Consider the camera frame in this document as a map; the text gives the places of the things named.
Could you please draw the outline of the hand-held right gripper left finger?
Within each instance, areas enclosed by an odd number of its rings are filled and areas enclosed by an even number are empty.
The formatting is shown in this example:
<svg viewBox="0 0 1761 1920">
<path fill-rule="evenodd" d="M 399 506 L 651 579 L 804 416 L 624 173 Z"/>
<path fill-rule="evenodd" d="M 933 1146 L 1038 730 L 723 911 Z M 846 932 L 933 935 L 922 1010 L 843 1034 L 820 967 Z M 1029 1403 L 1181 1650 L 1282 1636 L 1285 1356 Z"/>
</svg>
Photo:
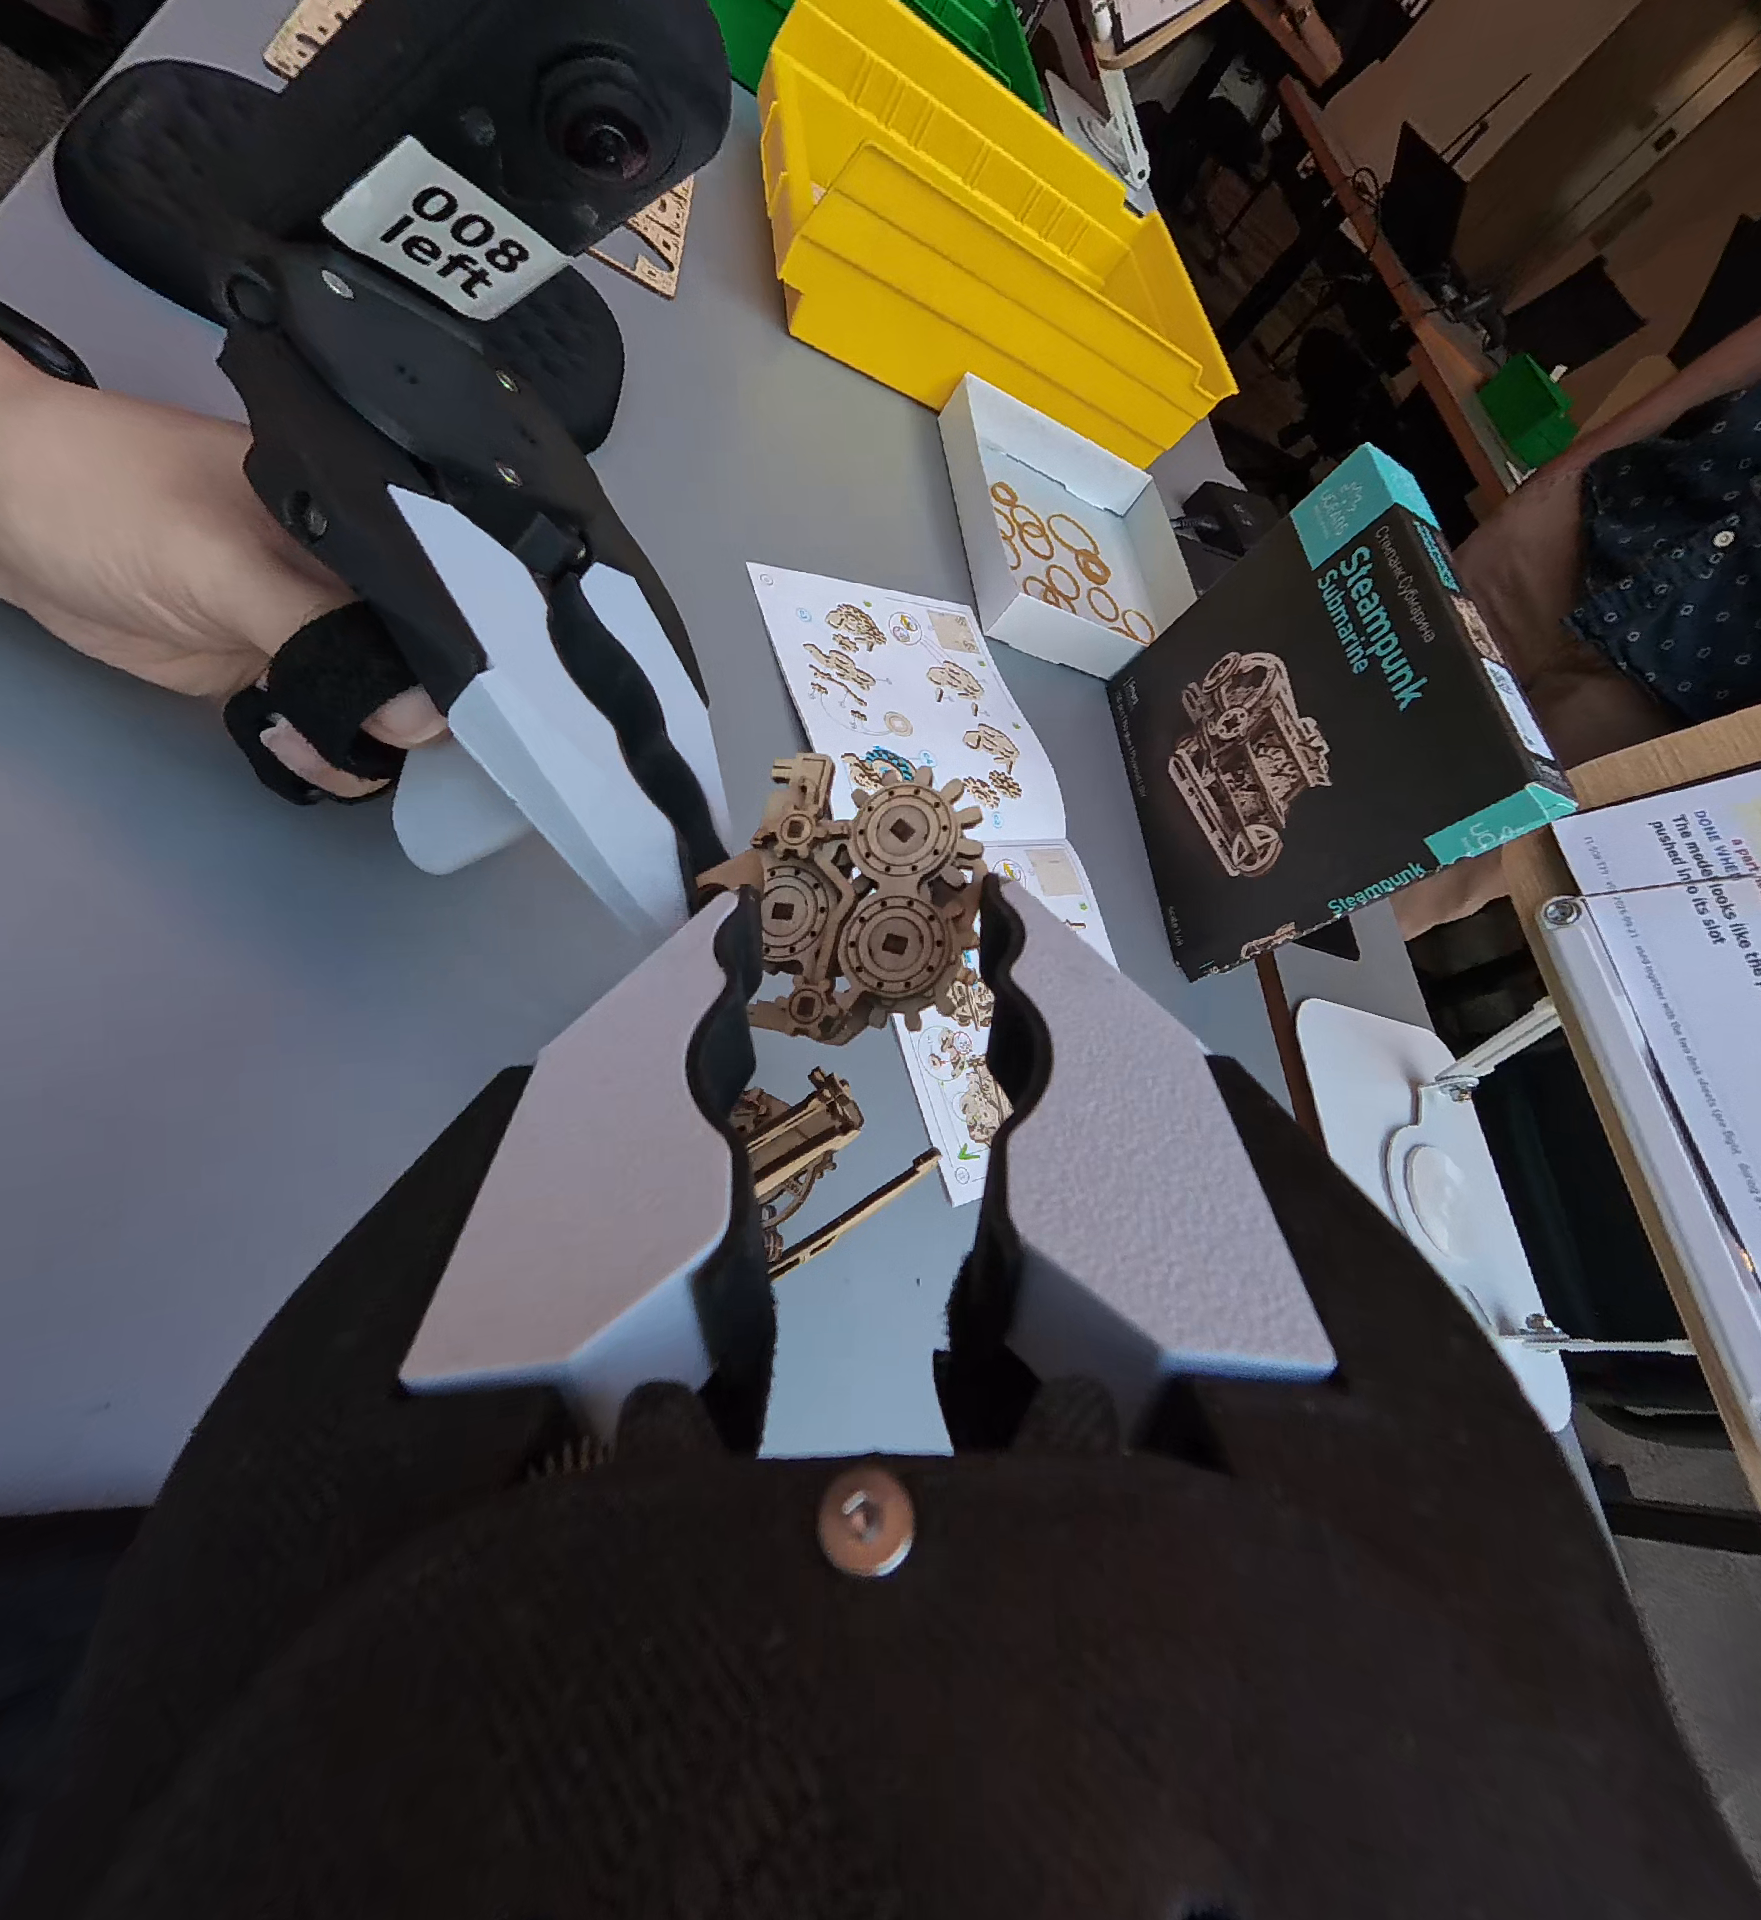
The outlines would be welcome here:
<svg viewBox="0 0 1761 1920">
<path fill-rule="evenodd" d="M 628 1395 L 704 1395 L 756 1453 L 777 1312 L 730 1111 L 754 1067 L 748 886 L 715 893 L 537 1057 L 399 1379 L 540 1384 L 611 1440 Z"/>
</svg>

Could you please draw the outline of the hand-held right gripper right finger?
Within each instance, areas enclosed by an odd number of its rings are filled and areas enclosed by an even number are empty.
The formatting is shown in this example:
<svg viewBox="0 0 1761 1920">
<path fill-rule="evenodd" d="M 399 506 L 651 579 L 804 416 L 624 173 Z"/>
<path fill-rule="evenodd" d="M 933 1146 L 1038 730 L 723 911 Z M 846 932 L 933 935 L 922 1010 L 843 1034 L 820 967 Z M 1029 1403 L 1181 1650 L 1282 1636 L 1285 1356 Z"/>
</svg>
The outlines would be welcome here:
<svg viewBox="0 0 1761 1920">
<path fill-rule="evenodd" d="M 1050 1379 L 1103 1387 L 1125 1443 L 1171 1379 L 1329 1379 L 1334 1345 L 1205 1044 L 996 876 L 979 959 L 1008 1111 L 946 1304 L 953 1447 L 1011 1446 Z"/>
</svg>

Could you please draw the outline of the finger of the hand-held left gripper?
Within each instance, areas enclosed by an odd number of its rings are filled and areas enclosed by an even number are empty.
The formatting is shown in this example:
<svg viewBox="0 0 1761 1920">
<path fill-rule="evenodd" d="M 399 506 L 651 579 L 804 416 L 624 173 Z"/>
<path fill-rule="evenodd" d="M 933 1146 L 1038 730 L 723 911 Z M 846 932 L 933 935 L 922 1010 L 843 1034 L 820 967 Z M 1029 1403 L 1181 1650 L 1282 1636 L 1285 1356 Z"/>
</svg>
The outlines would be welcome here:
<svg viewBox="0 0 1761 1920">
<path fill-rule="evenodd" d="M 487 655 L 451 703 L 450 737 L 405 758 L 392 797 L 402 850 L 450 872 L 539 831 L 633 933 L 671 933 L 688 917 L 673 828 L 557 659 L 530 573 L 455 506 L 390 493 Z"/>
<path fill-rule="evenodd" d="M 590 565 L 562 579 L 560 659 L 606 772 L 582 821 L 635 901 L 691 904 L 733 850 L 733 821 L 706 699 L 633 577 Z"/>
</svg>

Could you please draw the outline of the wooden gear model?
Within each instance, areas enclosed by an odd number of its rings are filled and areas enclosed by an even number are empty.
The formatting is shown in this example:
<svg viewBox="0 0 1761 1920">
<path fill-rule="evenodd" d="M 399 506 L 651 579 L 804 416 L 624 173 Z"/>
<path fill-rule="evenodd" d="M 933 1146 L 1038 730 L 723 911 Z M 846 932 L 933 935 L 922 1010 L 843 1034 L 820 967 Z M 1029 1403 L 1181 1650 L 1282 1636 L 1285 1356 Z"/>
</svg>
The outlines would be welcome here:
<svg viewBox="0 0 1761 1920">
<path fill-rule="evenodd" d="M 965 786 L 929 772 L 881 770 L 830 813 L 832 760 L 796 753 L 773 764 L 774 791 L 742 850 L 704 870 L 702 886 L 754 886 L 762 969 L 792 988 L 748 1006 L 751 1025 L 822 1046 L 849 1043 L 892 1016 L 918 1027 L 956 983 L 979 935 L 982 814 Z"/>
</svg>

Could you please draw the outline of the wooden model subassembly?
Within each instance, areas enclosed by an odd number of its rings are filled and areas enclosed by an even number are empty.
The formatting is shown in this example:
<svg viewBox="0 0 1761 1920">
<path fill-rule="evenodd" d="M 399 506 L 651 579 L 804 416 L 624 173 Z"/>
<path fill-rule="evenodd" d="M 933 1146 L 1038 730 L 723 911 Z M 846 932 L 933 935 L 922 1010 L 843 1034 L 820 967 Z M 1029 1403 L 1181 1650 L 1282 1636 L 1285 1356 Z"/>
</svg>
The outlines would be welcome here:
<svg viewBox="0 0 1761 1920">
<path fill-rule="evenodd" d="M 730 1112 L 730 1124 L 748 1155 L 768 1262 L 784 1255 L 781 1227 L 832 1169 L 836 1155 L 864 1129 L 864 1112 L 846 1079 L 810 1068 L 810 1089 L 799 1101 L 747 1089 Z"/>
</svg>

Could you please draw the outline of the wooden parts sheet offcut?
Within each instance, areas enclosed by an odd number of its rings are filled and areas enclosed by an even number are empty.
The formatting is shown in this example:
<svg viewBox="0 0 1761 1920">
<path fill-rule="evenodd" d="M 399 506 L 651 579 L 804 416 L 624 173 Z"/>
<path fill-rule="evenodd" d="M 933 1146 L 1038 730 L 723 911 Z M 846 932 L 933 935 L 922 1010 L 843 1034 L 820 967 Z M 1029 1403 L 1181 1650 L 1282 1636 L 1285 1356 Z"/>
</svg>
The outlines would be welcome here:
<svg viewBox="0 0 1761 1920">
<path fill-rule="evenodd" d="M 645 291 L 673 301 L 691 218 L 696 180 L 681 180 L 632 213 L 587 255 L 608 263 Z"/>
<path fill-rule="evenodd" d="M 315 57 L 343 29 L 360 2 L 296 2 L 278 24 L 262 53 L 269 72 L 295 81 Z"/>
</svg>

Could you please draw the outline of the black model kit box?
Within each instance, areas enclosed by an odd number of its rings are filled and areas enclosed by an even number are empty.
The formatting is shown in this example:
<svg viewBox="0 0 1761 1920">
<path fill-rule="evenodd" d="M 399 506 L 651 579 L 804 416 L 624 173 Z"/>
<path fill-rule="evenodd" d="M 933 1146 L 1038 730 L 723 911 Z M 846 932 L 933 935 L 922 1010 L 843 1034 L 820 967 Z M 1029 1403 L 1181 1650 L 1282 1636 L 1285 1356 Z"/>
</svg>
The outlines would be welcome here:
<svg viewBox="0 0 1761 1920">
<path fill-rule="evenodd" d="M 1578 808 L 1418 480 L 1369 444 L 1107 698 L 1190 979 Z"/>
</svg>

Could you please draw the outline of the person's left hand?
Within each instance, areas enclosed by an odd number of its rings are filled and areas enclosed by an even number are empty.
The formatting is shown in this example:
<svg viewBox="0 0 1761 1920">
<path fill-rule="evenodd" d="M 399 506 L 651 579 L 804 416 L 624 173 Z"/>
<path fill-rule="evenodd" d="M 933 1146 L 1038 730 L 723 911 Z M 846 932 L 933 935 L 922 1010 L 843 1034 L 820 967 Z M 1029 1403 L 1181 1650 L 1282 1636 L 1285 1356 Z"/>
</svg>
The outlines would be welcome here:
<svg viewBox="0 0 1761 1920">
<path fill-rule="evenodd" d="M 0 338 L 0 601 L 78 654 L 226 702 L 353 601 L 252 490 L 250 437 L 38 371 Z"/>
</svg>

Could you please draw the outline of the white instruction booklet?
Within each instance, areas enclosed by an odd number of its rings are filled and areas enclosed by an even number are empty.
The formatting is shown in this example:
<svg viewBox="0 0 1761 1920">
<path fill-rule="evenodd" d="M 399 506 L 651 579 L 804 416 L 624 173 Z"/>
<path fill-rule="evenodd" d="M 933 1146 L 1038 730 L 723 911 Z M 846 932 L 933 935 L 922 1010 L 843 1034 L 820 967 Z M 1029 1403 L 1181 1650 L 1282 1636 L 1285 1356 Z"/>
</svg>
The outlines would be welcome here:
<svg viewBox="0 0 1761 1920">
<path fill-rule="evenodd" d="M 988 658 L 976 614 L 764 562 L 751 562 L 748 577 L 800 727 L 837 764 L 832 813 L 852 816 L 854 795 L 886 772 L 922 770 L 936 788 L 959 783 L 959 804 L 982 813 L 970 834 L 988 869 L 1112 958 L 1092 880 L 1064 841 L 1057 772 Z M 986 1064 L 991 1006 L 969 947 L 956 982 L 925 1012 L 894 1021 L 955 1206 L 982 1195 L 988 1146 L 1008 1112 Z"/>
</svg>

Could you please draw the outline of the wooden stick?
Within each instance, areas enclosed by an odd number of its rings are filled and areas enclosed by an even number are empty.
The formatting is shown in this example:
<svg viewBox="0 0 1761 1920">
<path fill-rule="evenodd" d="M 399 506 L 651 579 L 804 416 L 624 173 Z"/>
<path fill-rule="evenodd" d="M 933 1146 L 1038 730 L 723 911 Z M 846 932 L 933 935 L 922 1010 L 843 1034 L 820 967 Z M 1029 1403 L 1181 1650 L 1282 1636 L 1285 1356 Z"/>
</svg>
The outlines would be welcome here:
<svg viewBox="0 0 1761 1920">
<path fill-rule="evenodd" d="M 890 1182 L 874 1188 L 855 1202 L 852 1208 L 822 1224 L 819 1230 L 807 1234 L 796 1242 L 787 1255 L 768 1262 L 768 1281 L 779 1282 L 781 1278 L 796 1273 L 809 1260 L 817 1260 L 822 1252 L 830 1250 L 857 1225 L 874 1217 L 878 1212 L 888 1208 L 894 1199 L 913 1190 L 923 1177 L 927 1177 L 939 1165 L 939 1149 L 927 1147 L 915 1155 L 903 1172 L 894 1175 Z"/>
</svg>

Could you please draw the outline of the black padded wrist rest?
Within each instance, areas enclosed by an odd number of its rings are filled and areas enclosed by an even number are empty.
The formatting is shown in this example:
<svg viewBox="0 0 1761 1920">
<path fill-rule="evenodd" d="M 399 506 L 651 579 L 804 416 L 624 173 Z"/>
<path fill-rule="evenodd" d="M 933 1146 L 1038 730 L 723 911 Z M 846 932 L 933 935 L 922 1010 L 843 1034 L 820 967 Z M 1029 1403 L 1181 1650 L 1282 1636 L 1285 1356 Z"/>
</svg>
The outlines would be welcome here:
<svg viewBox="0 0 1761 1920">
<path fill-rule="evenodd" d="M 164 301 L 221 326 L 219 255 L 233 237 L 227 161 L 241 157 L 276 92 L 192 61 L 108 76 L 54 144 L 54 180 L 76 231 Z M 491 356 L 533 388 L 590 453 L 625 381 L 625 347 L 602 292 L 566 266 L 481 326 Z"/>
</svg>

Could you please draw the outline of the black wristband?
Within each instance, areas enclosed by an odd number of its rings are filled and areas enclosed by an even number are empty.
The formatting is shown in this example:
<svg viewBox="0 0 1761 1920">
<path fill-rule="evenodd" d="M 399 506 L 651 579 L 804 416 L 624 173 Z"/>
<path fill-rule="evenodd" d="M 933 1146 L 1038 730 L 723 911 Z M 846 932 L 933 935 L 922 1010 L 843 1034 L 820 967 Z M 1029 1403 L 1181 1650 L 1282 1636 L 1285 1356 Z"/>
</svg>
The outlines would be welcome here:
<svg viewBox="0 0 1761 1920">
<path fill-rule="evenodd" d="M 71 384 L 96 387 L 95 374 L 74 348 L 69 348 L 50 331 L 31 320 L 6 301 L 0 301 L 0 341 L 18 352 L 35 371 L 43 371 Z"/>
</svg>

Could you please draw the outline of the pile of tan rubber bands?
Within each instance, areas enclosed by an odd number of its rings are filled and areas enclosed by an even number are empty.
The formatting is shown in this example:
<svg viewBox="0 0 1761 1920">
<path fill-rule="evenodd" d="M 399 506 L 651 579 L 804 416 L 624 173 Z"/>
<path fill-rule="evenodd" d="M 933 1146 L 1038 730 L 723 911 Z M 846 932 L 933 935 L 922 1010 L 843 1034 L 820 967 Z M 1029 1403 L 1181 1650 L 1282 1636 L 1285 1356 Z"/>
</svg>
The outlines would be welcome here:
<svg viewBox="0 0 1761 1920">
<path fill-rule="evenodd" d="M 1156 636 L 1148 577 L 1123 515 L 1061 490 L 1044 475 L 1027 482 L 992 477 L 988 499 L 1021 593 L 1140 645 Z"/>
</svg>

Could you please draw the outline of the white cardboard box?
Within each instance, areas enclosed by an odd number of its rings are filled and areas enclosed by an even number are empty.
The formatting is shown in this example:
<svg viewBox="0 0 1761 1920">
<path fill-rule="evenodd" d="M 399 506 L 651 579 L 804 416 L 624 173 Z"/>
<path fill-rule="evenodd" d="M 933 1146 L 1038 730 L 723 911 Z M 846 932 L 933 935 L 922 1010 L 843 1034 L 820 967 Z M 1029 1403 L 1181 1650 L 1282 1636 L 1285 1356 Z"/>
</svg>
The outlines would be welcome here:
<svg viewBox="0 0 1761 1920">
<path fill-rule="evenodd" d="M 1044 475 L 1061 490 L 1123 515 L 1144 562 L 1158 633 L 1196 601 L 1169 514 L 1146 469 L 970 373 L 939 409 L 939 444 L 988 636 L 1098 679 L 1112 677 L 1148 645 L 1044 607 L 1017 588 L 991 514 L 988 482 L 1001 475 L 1021 482 Z"/>
</svg>

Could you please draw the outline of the yellow plastic storage bin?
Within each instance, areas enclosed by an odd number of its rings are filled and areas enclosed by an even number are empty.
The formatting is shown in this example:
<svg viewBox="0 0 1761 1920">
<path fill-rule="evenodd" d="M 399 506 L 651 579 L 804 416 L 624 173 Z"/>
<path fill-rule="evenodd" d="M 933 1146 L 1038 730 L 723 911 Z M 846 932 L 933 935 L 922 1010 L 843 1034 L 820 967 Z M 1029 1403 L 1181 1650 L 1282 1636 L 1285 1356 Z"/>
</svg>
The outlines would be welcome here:
<svg viewBox="0 0 1761 1920">
<path fill-rule="evenodd" d="M 758 111 L 792 285 L 824 251 L 880 272 L 880 224 L 996 283 L 1035 266 L 1101 291 L 1142 231 L 1116 180 L 901 3 L 796 3 Z"/>
<path fill-rule="evenodd" d="M 937 411 L 965 373 L 1146 468 L 1234 393 L 1162 219 L 1088 278 L 865 140 L 800 224 L 771 203 L 796 341 Z"/>
</svg>

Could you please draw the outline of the green plastic bin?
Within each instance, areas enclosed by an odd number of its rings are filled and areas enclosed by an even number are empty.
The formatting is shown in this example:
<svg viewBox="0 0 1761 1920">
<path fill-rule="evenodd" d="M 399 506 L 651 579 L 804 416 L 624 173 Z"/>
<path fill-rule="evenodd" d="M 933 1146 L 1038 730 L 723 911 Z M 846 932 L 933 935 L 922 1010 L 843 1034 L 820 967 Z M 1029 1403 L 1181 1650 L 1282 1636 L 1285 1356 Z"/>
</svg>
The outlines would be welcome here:
<svg viewBox="0 0 1761 1920">
<path fill-rule="evenodd" d="M 768 50 L 792 6 L 792 2 L 708 3 L 737 82 L 756 91 Z M 1022 16 L 1012 2 L 906 2 L 906 6 L 1025 105 L 1036 113 L 1047 111 L 1048 99 L 1038 82 Z"/>
<path fill-rule="evenodd" d="M 1477 398 L 1521 468 L 1546 468 L 1579 434 L 1568 390 L 1528 352 L 1509 355 L 1477 390 Z"/>
</svg>

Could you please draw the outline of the laminated instruction sheet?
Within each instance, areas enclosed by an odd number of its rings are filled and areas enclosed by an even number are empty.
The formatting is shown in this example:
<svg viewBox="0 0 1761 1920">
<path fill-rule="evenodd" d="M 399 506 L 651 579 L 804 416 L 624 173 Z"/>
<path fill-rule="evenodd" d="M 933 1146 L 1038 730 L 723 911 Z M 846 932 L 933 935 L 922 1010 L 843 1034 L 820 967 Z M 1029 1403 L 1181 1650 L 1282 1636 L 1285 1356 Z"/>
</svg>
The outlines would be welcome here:
<svg viewBox="0 0 1761 1920">
<path fill-rule="evenodd" d="M 1541 914 L 1761 1452 L 1761 765 L 1553 824 Z"/>
</svg>

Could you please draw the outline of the small black device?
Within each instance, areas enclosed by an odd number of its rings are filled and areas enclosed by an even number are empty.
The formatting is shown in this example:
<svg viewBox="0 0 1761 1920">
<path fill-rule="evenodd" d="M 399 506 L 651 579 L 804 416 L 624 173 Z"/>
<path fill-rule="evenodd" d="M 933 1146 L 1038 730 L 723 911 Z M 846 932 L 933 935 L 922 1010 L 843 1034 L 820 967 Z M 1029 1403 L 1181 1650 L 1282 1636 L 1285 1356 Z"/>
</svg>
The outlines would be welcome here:
<svg viewBox="0 0 1761 1920">
<path fill-rule="evenodd" d="M 1179 504 L 1173 533 L 1215 555 L 1243 556 L 1276 521 L 1276 507 L 1257 491 L 1208 480 Z"/>
</svg>

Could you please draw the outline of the light wooden board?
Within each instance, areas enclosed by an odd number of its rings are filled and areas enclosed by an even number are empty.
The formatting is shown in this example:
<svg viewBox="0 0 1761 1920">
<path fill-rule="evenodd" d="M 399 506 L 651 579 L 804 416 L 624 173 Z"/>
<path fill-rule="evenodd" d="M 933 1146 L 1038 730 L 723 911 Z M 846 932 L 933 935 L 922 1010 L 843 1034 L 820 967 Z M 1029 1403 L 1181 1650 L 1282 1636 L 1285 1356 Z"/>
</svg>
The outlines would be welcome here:
<svg viewBox="0 0 1761 1920">
<path fill-rule="evenodd" d="M 1593 811 L 1738 775 L 1753 765 L 1761 765 L 1761 706 L 1607 753 L 1576 769 L 1572 783 L 1583 806 Z M 1570 867 L 1557 845 L 1536 832 L 1502 850 L 1502 869 L 1527 947 L 1540 967 L 1543 994 L 1560 1015 L 1598 1123 L 1661 1267 L 1661 1282 L 1706 1379 L 1714 1426 L 1755 1496 L 1756 1517 L 1747 1526 L 1747 1535 L 1753 1535 L 1761 1530 L 1761 1440 L 1738 1403 L 1727 1345 L 1708 1326 L 1689 1250 L 1661 1212 L 1657 1168 L 1634 1136 L 1636 1111 L 1610 1083 L 1607 1061 L 1598 1046 L 1607 1028 L 1599 1016 L 1586 1010 L 1574 982 L 1572 959 L 1560 955 L 1552 941 L 1552 927 L 1541 924 L 1550 901 L 1572 893 Z"/>
</svg>

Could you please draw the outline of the black monitor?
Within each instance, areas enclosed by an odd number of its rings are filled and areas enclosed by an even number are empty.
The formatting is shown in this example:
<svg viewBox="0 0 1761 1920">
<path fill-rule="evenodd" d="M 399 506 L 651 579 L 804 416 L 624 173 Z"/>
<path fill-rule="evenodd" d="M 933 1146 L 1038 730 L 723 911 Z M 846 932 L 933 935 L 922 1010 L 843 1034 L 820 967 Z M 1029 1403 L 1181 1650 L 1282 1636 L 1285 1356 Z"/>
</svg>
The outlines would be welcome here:
<svg viewBox="0 0 1761 1920">
<path fill-rule="evenodd" d="M 1409 278 L 1426 283 L 1450 266 L 1466 196 L 1468 181 L 1447 155 L 1401 123 L 1377 226 Z"/>
</svg>

